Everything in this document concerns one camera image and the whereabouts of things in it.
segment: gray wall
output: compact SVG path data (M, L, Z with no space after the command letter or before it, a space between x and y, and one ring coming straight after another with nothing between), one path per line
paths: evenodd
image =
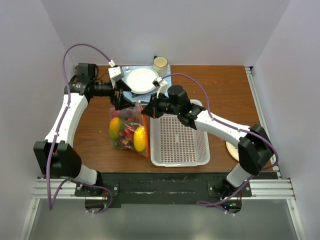
M320 2L291 0L254 77L282 175L290 177L309 239L319 239Z
M0 3L0 239L19 238L35 180L33 153L62 103L64 48L40 0ZM69 72L71 62L68 60Z
M253 65L290 0L41 0L65 48L91 43L119 64ZM92 49L74 63L106 64Z

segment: wooden table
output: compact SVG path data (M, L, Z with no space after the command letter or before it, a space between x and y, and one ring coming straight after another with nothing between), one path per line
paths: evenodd
M100 76L107 81L108 67L101 66ZM216 115L230 121L253 126L259 123L253 96L243 66L172 65L172 73L195 78L207 91L210 108ZM206 107L201 89L182 76L172 77L173 85L182 85L190 99ZM109 138L110 108L108 97L91 99L78 124L73 147L84 165L100 172L229 172L238 162L220 138L208 134L210 162L196 167L158 167L137 152L115 149Z

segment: transparent plastic bag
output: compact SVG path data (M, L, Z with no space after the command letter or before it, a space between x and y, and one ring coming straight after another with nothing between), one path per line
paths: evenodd
M138 100L135 107L115 110L110 108L109 136L117 149L130 149L149 157L149 139L146 116L141 114Z

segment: blue cloth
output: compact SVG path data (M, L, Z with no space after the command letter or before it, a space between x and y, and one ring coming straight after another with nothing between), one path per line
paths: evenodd
M138 68L150 68L150 69L153 69L154 66L150 65L150 66L128 66L130 71L134 70L134 69L138 69ZM126 76L127 76L127 66L123 66L122 67L122 70L124 72L124 82L126 82ZM167 68L167 71L166 71L166 74L165 75L169 75L171 74L171 67L170 65L168 65L168 68ZM171 87L172 83L171 83L171 77L167 77L165 78L165 81L168 83L168 88ZM151 92L148 92L146 94L142 94L142 95L139 95L139 96L136 96L136 97L132 97L132 93L129 92L129 91L125 91L124 92L124 96L129 99L131 102L135 103L138 99L141 100L141 105L145 106L145 105L148 105L149 101L150 101L150 97L151 97L151 94L154 94L157 92L157 89L151 91Z

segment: yellow fruit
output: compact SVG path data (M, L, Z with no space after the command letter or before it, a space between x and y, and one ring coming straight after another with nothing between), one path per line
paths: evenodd
M119 129L123 121L119 117L114 117L109 125L109 136L112 139L116 139L119 135Z
M137 152L142 152L146 148L145 127L140 126L134 131L133 145Z

